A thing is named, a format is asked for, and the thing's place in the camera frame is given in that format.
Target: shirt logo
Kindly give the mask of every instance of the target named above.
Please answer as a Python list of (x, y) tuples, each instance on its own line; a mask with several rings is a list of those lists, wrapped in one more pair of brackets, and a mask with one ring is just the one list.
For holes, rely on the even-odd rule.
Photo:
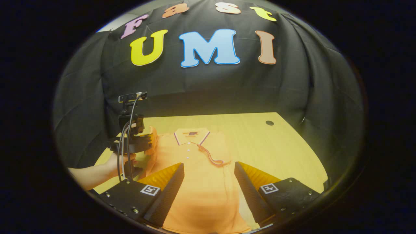
[(272, 192), (279, 191), (279, 189), (276, 188), (274, 184), (266, 184), (266, 185), (260, 186), (260, 188), (263, 190), (264, 194), (269, 194)]
[(154, 196), (157, 194), (157, 192), (160, 190), (160, 188), (155, 187), (155, 186), (151, 186), (151, 185), (146, 185), (141, 192), (150, 196)]
[(198, 132), (184, 132), (183, 134), (185, 134), (185, 137), (195, 137)]

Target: black backdrop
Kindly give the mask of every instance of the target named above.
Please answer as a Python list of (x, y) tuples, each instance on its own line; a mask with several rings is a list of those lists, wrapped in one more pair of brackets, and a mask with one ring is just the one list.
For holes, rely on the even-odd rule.
[[(147, 91), (149, 99), (139, 103), (146, 117), (277, 112), (311, 146), (329, 181), (345, 173), (360, 150), (366, 104), (363, 87), (341, 51), (291, 14), (273, 14), (277, 21), (272, 22), (249, 8), (282, 12), (277, 6), (230, 0), (242, 11), (235, 15), (218, 12), (217, 0), (186, 0), (188, 11), (163, 19), (165, 9), (182, 3), (168, 2), (147, 9), (149, 17), (123, 39), (124, 25), (94, 34), (65, 68), (56, 90), (53, 127), (69, 167), (94, 165), (106, 139), (120, 132), (118, 96)], [(209, 40), (224, 28), (236, 31), (239, 64), (180, 66), (184, 49), (179, 35), (196, 31)], [(164, 29), (162, 55), (148, 65), (132, 64), (130, 43), (148, 37), (143, 54), (149, 54), (150, 35)], [(274, 35), (276, 64), (258, 61), (256, 30)]]
[[(12, 12), (9, 22), (19, 27), (12, 27), (6, 37), (10, 56), (5, 64), (13, 70), (7, 73), (5, 82), (12, 81), (11, 87), (24, 89), (26, 95), (15, 95), (15, 102), (2, 103), (12, 110), (4, 115), (4, 123), (19, 120), (19, 127), (5, 126), (5, 132), (13, 133), (11, 139), (15, 141), (10, 144), (13, 151), (6, 151), (8, 165), (3, 171), (12, 178), (2, 184), (7, 214), (3, 230), (62, 233), (100, 227), (107, 231), (137, 231), (105, 213), (63, 172), (52, 144), (52, 131), (48, 131), (52, 125), (48, 101), (53, 99), (57, 77), (67, 58), (91, 31), (136, 4), (137, 1), (71, 1), (65, 5), (39, 2), (15, 6), (19, 10)], [(369, 97), (369, 135), (364, 150), (364, 155), (370, 156), (369, 163), (350, 190), (296, 230), (414, 231), (411, 126), (415, 113), (411, 78), (415, 66), (410, 50), (415, 36), (411, 30), (414, 3), (282, 0), (278, 4), (302, 16), (345, 51), (360, 71)], [(10, 46), (16, 39), (23, 40)]]

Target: orange polo shirt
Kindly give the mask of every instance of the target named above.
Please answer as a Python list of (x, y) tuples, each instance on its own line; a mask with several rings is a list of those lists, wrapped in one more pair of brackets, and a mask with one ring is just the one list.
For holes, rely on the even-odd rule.
[(156, 135), (146, 176), (182, 162), (185, 177), (163, 223), (182, 234), (238, 234), (251, 231), (239, 213), (238, 184), (223, 133), (206, 128)]

